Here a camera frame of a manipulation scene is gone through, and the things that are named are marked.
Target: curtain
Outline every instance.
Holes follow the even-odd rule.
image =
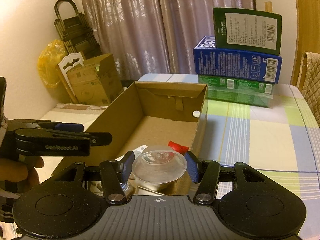
[[[194,71],[193,48],[213,35],[212,7],[254,8],[254,0],[82,0],[103,53],[122,80]]]

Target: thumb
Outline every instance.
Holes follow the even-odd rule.
[[[28,169],[21,162],[0,158],[0,180],[19,182],[28,177]]]

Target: checkered tablecloth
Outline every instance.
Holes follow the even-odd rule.
[[[139,81],[198,83],[197,75],[146,74]],[[299,90],[276,84],[270,108],[209,100],[199,157],[223,166],[244,162],[299,196],[302,239],[320,239],[320,129]],[[231,190],[219,184],[217,198]]]

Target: beige quilted fabric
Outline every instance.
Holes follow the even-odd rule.
[[[320,54],[305,52],[302,55],[300,75],[297,83],[299,87],[303,70],[303,59],[307,56],[306,78],[303,84],[302,95],[307,101],[313,115],[320,126]]]

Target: blue gripper pad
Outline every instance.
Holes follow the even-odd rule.
[[[60,122],[55,127],[55,130],[65,131],[65,132],[83,132],[84,126],[82,123],[64,123]]]
[[[124,162],[123,162],[123,170],[121,172],[121,181],[120,183],[126,183],[129,179],[129,176],[132,172],[132,164],[134,161],[134,152],[133,151],[129,151],[126,153],[125,156],[123,156]]]
[[[187,160],[187,172],[191,178],[191,181],[193,183],[199,182],[199,173],[196,161],[193,160],[193,158],[189,155],[189,152],[186,152],[184,157]]]

